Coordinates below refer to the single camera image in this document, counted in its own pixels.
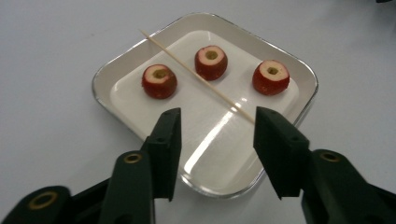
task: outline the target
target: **screw hole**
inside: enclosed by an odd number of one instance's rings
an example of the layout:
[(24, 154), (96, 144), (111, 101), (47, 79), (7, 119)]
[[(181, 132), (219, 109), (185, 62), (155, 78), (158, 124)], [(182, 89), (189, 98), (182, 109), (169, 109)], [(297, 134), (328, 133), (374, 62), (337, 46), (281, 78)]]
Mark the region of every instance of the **screw hole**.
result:
[(38, 210), (51, 205), (58, 198), (58, 193), (55, 191), (46, 191), (35, 196), (32, 201), (29, 202), (29, 208), (31, 210)]
[(325, 161), (332, 161), (332, 162), (340, 161), (340, 158), (331, 152), (323, 152), (322, 154), (320, 154), (320, 157)]
[(142, 155), (136, 154), (136, 153), (129, 154), (124, 157), (125, 163), (135, 163), (135, 162), (139, 162), (141, 160), (142, 160)]

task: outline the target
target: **apple core hole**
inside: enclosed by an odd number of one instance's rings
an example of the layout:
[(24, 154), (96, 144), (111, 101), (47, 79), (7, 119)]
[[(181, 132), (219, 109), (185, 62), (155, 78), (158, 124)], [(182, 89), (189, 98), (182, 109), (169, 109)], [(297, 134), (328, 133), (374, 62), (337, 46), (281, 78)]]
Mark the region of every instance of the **apple core hole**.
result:
[(215, 51), (213, 51), (213, 50), (210, 50), (210, 51), (208, 51), (206, 54), (205, 54), (205, 56), (206, 56), (206, 58), (208, 59), (208, 60), (215, 60), (215, 59), (217, 59), (218, 58), (218, 53), (217, 52), (215, 52)]
[(269, 67), (269, 68), (267, 69), (267, 72), (268, 72), (269, 74), (271, 74), (271, 75), (276, 75), (278, 71), (277, 71), (277, 69), (274, 68), (274, 67)]
[(168, 73), (166, 72), (165, 69), (159, 69), (159, 70), (155, 70), (152, 75), (156, 78), (163, 78), (166, 77), (167, 74)]

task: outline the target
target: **plate rim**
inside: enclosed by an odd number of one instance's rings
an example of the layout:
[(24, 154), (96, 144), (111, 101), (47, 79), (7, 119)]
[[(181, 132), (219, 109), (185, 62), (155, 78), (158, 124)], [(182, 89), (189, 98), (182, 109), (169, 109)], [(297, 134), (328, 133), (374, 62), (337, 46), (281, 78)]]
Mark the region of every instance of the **plate rim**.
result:
[[(214, 17), (217, 20), (222, 20), (225, 21), (226, 23), (229, 23), (231, 26), (233, 26), (236, 29), (239, 29), (240, 31), (242, 31), (243, 33), (246, 33), (247, 35), (251, 35), (254, 38), (257, 38), (258, 40), (260, 40), (261, 42), (282, 51), (285, 54), (288, 54), (290, 57), (292, 57), (293, 59), (295, 59), (296, 61), (298, 61), (299, 63), (303, 64), (311, 73), (311, 75), (313, 76), (314, 80), (315, 80), (315, 88), (312, 92), (312, 95), (309, 97), (309, 99), (306, 101), (306, 103), (304, 104), (302, 110), (300, 111), (300, 113), (298, 113), (298, 116), (296, 117), (295, 120), (292, 121), (292, 124), (294, 126), (298, 126), (302, 120), (304, 119), (304, 117), (306, 116), (307, 112), (309, 111), (309, 108), (311, 107), (311, 105), (314, 102), (314, 99), (316, 98), (316, 95), (318, 93), (318, 77), (316, 75), (316, 73), (314, 72), (314, 70), (308, 65), (306, 64), (304, 61), (300, 60), (299, 58), (295, 57), (293, 54), (269, 43), (268, 41), (266, 41), (265, 39), (254, 35), (253, 33), (251, 33), (250, 31), (247, 31), (244, 28), (241, 28), (239, 26), (237, 26), (236, 24), (234, 24), (231, 21), (228, 21), (224, 18), (222, 18), (221, 16), (217, 15), (217, 14), (213, 14), (213, 13), (207, 13), (207, 12), (192, 12), (192, 13), (188, 13), (184, 16), (179, 17), (178, 19), (172, 21), (171, 23), (169, 23), (168, 25), (165, 25), (162, 29), (157, 30), (156, 32), (154, 32), (153, 34), (149, 35), (151, 37), (161, 33), (162, 31), (168, 29), (169, 27), (172, 27), (172, 25), (178, 23), (181, 20), (184, 20), (190, 16), (210, 16), (210, 17)], [(103, 101), (98, 92), (97, 89), (95, 88), (95, 83), (98, 80), (98, 78), (101, 76), (102, 71), (109, 65), (114, 63), (117, 59), (119, 59), (120, 57), (122, 57), (123, 55), (125, 55), (126, 53), (130, 52), (131, 50), (137, 48), (138, 46), (140, 46), (141, 44), (143, 44), (144, 42), (148, 41), (146, 38), (142, 39), (141, 41), (138, 41), (136, 44), (134, 44), (132, 47), (130, 47), (129, 49), (125, 50), (122, 54), (120, 54), (119, 56), (115, 57), (114, 59), (110, 60), (109, 62), (103, 64), (95, 73), (93, 79), (92, 79), (92, 94), (94, 99), (99, 103), (99, 105), (101, 105), (108, 113), (110, 113), (110, 115), (112, 115), (115, 119), (119, 120), (123, 125), (125, 125), (127, 127), (127, 129), (133, 133), (136, 133), (134, 130), (132, 130), (130, 127), (128, 127), (128, 125), (126, 125), (120, 117), (118, 117), (116, 115), (115, 112), (113, 112), (109, 106), (106, 104), (105, 101)], [(205, 196), (209, 196), (209, 197), (213, 197), (213, 198), (220, 198), (220, 199), (231, 199), (231, 198), (236, 198), (239, 197), (245, 193), (247, 193), (248, 191), (250, 191), (258, 182), (260, 182), (260, 180), (262, 180), (264, 177), (266, 176), (266, 172), (265, 170), (262, 168), (262, 170), (260, 171), (260, 173), (254, 178), (252, 179), (252, 181), (243, 189), (238, 190), (237, 192), (231, 193), (231, 194), (215, 194), (215, 193), (210, 193), (208, 191), (205, 191), (203, 189), (200, 189), (199, 187), (195, 186), (194, 184), (192, 184), (186, 177), (182, 176), (181, 174), (178, 175), (178, 178), (187, 186), (189, 186), (190, 188), (194, 189), (195, 191), (205, 195)]]

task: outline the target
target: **black plastic part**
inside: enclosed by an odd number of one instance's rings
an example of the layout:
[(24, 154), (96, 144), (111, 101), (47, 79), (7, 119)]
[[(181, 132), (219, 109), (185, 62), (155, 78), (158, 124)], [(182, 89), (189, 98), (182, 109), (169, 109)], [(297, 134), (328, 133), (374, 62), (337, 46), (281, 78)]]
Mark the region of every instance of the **black plastic part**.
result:
[(46, 187), (24, 197), (3, 224), (69, 224), (71, 196), (62, 186)]
[(147, 152), (131, 151), (118, 157), (98, 223), (154, 223), (151, 169)]
[(257, 107), (254, 148), (279, 198), (298, 197), (309, 159), (309, 141), (275, 110)]
[(154, 198), (173, 199), (181, 151), (180, 113), (180, 108), (163, 112), (142, 146), (151, 160)]
[(73, 196), (76, 224), (97, 223), (106, 195), (109, 179)]
[(343, 155), (325, 149), (315, 150), (308, 169), (319, 200), (328, 213), (325, 223), (396, 223), (396, 216), (375, 189)]

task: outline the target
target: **apple slice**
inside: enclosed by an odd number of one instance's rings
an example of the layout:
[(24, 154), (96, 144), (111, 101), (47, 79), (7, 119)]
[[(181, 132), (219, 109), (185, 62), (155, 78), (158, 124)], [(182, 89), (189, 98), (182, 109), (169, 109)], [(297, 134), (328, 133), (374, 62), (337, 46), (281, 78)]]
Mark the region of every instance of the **apple slice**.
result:
[(218, 46), (201, 48), (195, 54), (195, 71), (205, 80), (216, 80), (221, 77), (227, 65), (227, 55)]
[(146, 68), (143, 73), (142, 87), (148, 96), (155, 99), (165, 99), (175, 92), (177, 78), (166, 65), (154, 64)]
[(264, 95), (276, 95), (284, 91), (290, 82), (285, 65), (275, 60), (260, 63), (254, 71), (252, 83), (256, 91)]

